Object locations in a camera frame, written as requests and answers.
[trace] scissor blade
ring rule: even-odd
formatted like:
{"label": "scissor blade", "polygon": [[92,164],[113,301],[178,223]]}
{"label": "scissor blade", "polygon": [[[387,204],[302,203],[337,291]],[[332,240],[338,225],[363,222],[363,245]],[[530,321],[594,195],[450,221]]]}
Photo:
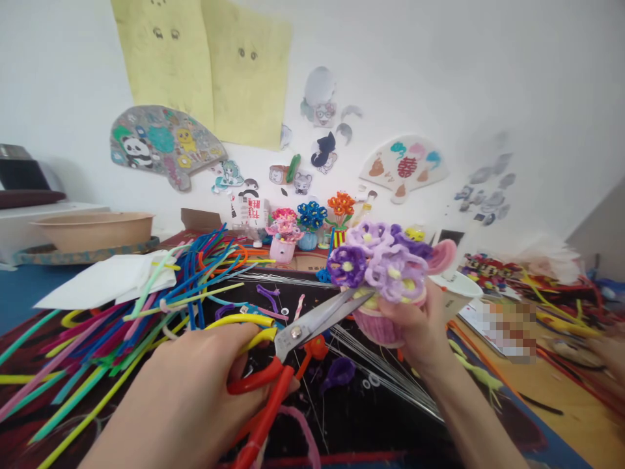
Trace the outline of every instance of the scissor blade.
{"label": "scissor blade", "polygon": [[339,293],[276,334],[274,340],[276,356],[284,363],[286,355],[291,350],[332,327],[361,307],[374,294],[371,292],[348,302],[355,292],[356,289],[350,289]]}
{"label": "scissor blade", "polygon": [[367,293],[364,296],[343,303],[343,305],[340,306],[338,310],[334,312],[334,314],[328,316],[328,318],[324,322],[317,326],[317,328],[312,332],[311,338],[322,334],[323,332],[334,326],[338,321],[345,319],[349,314],[353,313],[356,309],[360,308],[363,304],[365,304],[367,300],[374,295],[374,293],[375,292]]}

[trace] red scissor handle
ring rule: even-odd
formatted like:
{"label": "red scissor handle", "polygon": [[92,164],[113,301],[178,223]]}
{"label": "red scissor handle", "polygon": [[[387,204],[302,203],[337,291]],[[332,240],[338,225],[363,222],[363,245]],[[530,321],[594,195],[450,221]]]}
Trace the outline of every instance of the red scissor handle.
{"label": "red scissor handle", "polygon": [[276,415],[278,414],[278,409],[282,404],[283,399],[285,398],[286,392],[288,391],[288,385],[291,383],[291,379],[293,378],[293,374],[295,370],[293,370],[290,366],[283,366],[282,362],[278,359],[278,357],[273,358],[273,362],[269,367],[260,373],[256,373],[257,375],[265,375],[266,371],[269,369],[275,369],[275,362],[279,363],[282,374],[280,375],[280,379],[275,385],[273,392],[271,393],[271,397],[269,398],[269,402],[267,403],[267,407],[264,410],[263,416],[260,419],[260,422],[252,430],[252,433],[249,437],[248,442],[245,444],[241,452],[239,453],[236,461],[231,466],[231,469],[248,469],[256,456],[258,456],[258,452],[262,447],[267,435],[269,434],[269,430],[273,425],[273,421],[275,420]]}
{"label": "red scissor handle", "polygon": [[247,378],[243,378],[241,381],[233,382],[228,386],[228,392],[230,394],[245,394],[246,392],[261,388],[265,384],[274,381],[284,368],[280,359],[275,356],[270,365],[264,370],[253,373]]}

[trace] panda drawing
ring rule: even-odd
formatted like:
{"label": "panda drawing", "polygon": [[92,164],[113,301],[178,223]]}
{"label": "panda drawing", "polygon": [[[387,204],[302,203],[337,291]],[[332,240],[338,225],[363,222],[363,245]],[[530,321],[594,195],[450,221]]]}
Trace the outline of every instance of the panda drawing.
{"label": "panda drawing", "polygon": [[126,152],[126,159],[128,165],[132,168],[145,167],[152,169],[154,162],[150,155],[150,149],[145,139],[136,137],[123,137],[122,144],[124,145],[124,151]]}

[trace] scissors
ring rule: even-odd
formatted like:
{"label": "scissors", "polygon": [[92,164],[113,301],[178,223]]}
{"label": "scissors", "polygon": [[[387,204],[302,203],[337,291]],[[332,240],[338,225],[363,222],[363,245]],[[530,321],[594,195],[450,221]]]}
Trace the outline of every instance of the scissors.
{"label": "scissors", "polygon": [[286,397],[291,378],[295,373],[293,367],[284,364],[288,353],[334,326],[334,324],[361,307],[373,296],[373,292],[371,292],[349,301],[354,296],[354,293],[356,293],[356,289],[349,289],[333,296],[280,331],[275,328],[261,331],[242,350],[242,352],[249,350],[262,341],[270,340],[275,345],[275,356],[264,370],[253,373],[247,378],[229,385],[228,392],[230,394],[247,393],[273,382],[276,378],[278,381],[271,392],[265,409],[259,412],[253,421],[250,422],[252,425],[256,425],[251,429],[251,435],[247,444],[232,465],[233,469],[249,468],[267,438],[278,409]]}

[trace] beige bowl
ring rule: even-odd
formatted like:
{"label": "beige bowl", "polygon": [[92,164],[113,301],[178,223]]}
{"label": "beige bowl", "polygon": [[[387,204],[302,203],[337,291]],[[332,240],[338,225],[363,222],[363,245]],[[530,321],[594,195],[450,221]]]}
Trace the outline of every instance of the beige bowl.
{"label": "beige bowl", "polygon": [[89,213],[34,221],[61,252],[95,251],[147,242],[153,214]]}

